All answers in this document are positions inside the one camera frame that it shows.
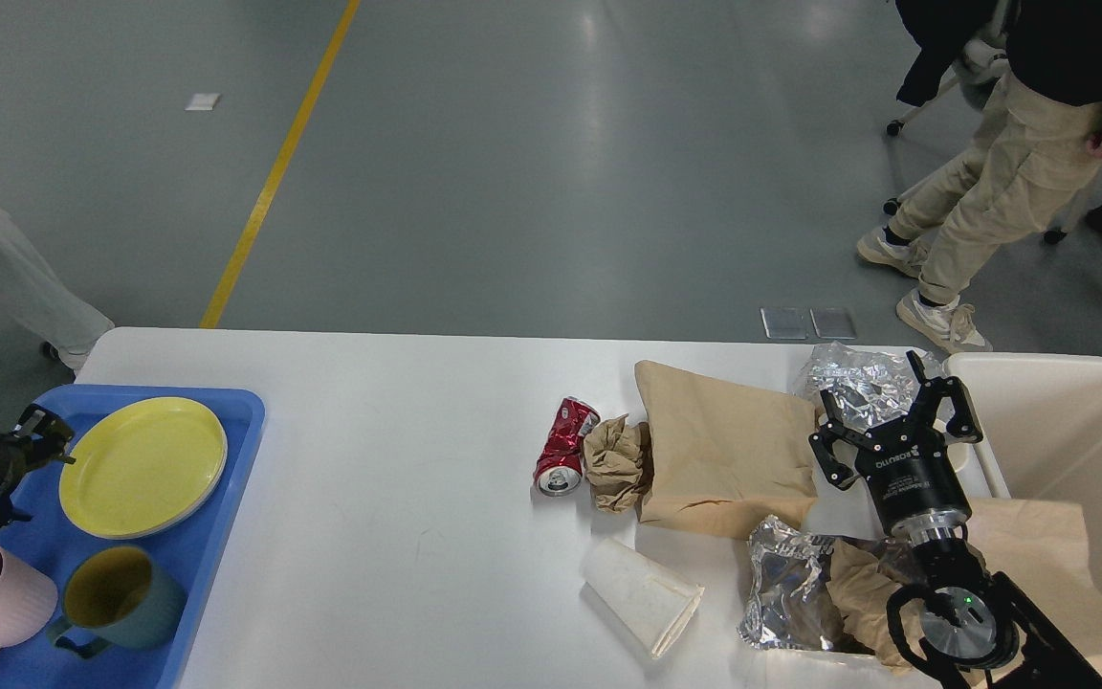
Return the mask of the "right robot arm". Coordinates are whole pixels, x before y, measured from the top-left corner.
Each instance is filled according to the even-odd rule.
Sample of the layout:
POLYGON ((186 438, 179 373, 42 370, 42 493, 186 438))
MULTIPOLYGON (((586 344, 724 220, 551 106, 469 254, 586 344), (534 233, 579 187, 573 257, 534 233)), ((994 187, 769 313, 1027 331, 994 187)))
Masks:
POLYGON ((972 509, 946 451, 981 441, 982 427, 965 384, 930 378, 917 353, 907 362, 918 392, 906 413, 853 429, 823 389, 827 419, 809 438, 824 478, 838 489, 862 480, 884 535, 908 545, 922 568, 923 583, 901 586, 885 606, 893 645, 944 688, 962 688, 975 671, 988 688, 1102 688, 1083 654, 968 545, 972 509))

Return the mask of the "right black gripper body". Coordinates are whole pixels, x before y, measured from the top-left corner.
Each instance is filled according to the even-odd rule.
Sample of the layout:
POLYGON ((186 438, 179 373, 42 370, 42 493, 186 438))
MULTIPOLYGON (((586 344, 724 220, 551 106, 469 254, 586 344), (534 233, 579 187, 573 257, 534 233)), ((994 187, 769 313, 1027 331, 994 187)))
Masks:
POLYGON ((854 467, 869 488, 885 535, 954 529, 971 518, 970 502, 933 420, 892 420, 871 428, 869 442, 857 451, 854 467))

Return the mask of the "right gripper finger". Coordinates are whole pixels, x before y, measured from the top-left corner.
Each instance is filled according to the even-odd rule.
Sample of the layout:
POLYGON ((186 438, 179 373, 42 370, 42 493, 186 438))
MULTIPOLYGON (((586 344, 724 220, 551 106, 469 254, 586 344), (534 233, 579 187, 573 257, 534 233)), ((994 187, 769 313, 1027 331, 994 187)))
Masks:
POLYGON ((943 400, 952 405, 952 415, 944 422, 941 432, 944 442, 980 442, 983 430, 977 416, 972 410, 966 385, 957 376, 946 378, 927 378, 923 359, 914 349, 907 352, 907 362, 918 381, 918 392, 915 396, 909 413, 905 415, 905 432, 907 439, 936 433, 934 422, 937 411, 943 400))
POLYGON ((860 471, 844 465, 835 456, 835 442, 845 442, 858 450, 869 449, 869 437, 846 427, 841 419, 839 406, 830 389, 821 389, 821 401, 827 415, 827 423, 821 424, 813 435, 809 437, 810 449, 813 450, 818 466, 821 467, 827 483, 838 489, 849 489, 857 480, 860 471))

